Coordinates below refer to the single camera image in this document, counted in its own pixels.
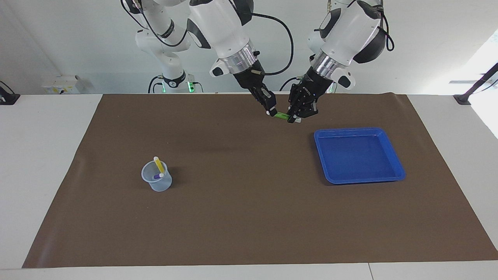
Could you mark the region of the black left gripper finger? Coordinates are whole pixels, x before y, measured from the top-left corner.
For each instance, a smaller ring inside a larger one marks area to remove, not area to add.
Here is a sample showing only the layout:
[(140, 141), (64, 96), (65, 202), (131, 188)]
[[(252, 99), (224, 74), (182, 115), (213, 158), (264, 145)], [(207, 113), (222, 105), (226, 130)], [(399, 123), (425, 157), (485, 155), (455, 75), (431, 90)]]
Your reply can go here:
[(288, 123), (294, 123), (301, 119), (299, 115), (301, 106), (301, 86), (292, 86), (289, 92)]
[(303, 103), (299, 107), (299, 118), (307, 118), (318, 114), (317, 101), (317, 99), (314, 99), (310, 103)]

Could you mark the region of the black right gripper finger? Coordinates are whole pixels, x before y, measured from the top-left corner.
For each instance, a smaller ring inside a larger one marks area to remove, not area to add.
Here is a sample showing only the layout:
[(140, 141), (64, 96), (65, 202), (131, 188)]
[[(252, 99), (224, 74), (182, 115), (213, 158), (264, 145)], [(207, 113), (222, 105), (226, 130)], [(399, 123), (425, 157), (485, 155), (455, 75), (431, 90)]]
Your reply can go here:
[(276, 97), (274, 92), (267, 89), (267, 87), (262, 86), (260, 88), (260, 97), (262, 99), (262, 105), (269, 114), (277, 114), (276, 109)]
[(271, 94), (268, 90), (251, 90), (253, 97), (262, 105), (266, 111), (266, 114), (270, 116), (270, 101)]

